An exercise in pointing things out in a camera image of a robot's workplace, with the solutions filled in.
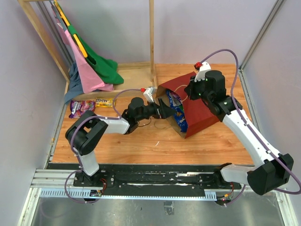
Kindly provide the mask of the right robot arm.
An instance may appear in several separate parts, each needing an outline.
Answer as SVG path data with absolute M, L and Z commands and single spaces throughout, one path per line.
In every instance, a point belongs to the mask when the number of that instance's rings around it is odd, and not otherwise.
M 213 176 L 216 187 L 224 188 L 235 182 L 250 186 L 255 193 L 263 195 L 289 181 L 292 156 L 274 148 L 248 119 L 242 105 L 232 95 L 227 95 L 222 72 L 209 70 L 191 76 L 184 91 L 190 100 L 202 100 L 236 135 L 253 160 L 253 167 L 232 163 L 221 165 Z

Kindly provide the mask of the purple candy bag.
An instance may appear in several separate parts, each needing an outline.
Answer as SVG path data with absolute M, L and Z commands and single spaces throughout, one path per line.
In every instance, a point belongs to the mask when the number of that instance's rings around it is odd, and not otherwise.
M 86 111 L 95 110 L 95 101 L 93 100 L 82 100 L 70 102 L 70 115 L 69 118 L 76 119 L 81 117 Z

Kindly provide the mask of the yellow candy bag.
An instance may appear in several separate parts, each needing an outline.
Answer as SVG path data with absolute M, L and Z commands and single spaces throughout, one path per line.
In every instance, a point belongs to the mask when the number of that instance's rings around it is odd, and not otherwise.
M 115 107 L 115 102 L 113 98 L 97 98 L 95 100 L 95 106 L 96 107 L 104 107 L 104 108 L 113 108 Z

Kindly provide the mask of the red brown paper bag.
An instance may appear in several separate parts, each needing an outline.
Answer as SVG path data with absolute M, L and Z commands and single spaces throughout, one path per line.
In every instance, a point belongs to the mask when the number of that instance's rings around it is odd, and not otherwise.
M 167 90 L 175 92 L 180 97 L 184 110 L 183 117 L 188 124 L 187 130 L 181 132 L 180 126 L 173 116 L 167 118 L 167 121 L 182 138 L 189 138 L 219 121 L 205 106 L 201 99 L 195 101 L 190 100 L 185 93 L 184 88 L 189 84 L 190 78 L 195 75 L 195 72 L 191 72 L 164 82 L 158 86 L 156 92 L 156 97 L 161 98 L 167 106 L 171 105 L 166 95 Z

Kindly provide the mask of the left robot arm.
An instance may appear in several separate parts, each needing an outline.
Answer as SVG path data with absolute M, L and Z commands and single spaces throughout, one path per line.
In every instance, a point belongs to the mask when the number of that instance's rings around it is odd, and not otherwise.
M 80 168 L 77 173 L 90 186 L 98 185 L 101 181 L 101 170 L 94 149 L 104 134 L 130 134 L 138 128 L 142 120 L 151 117 L 167 119 L 175 113 L 176 110 L 167 106 L 161 98 L 158 104 L 149 102 L 145 105 L 140 97 L 133 98 L 118 118 L 103 117 L 87 110 L 65 133 L 65 138 L 79 161 Z

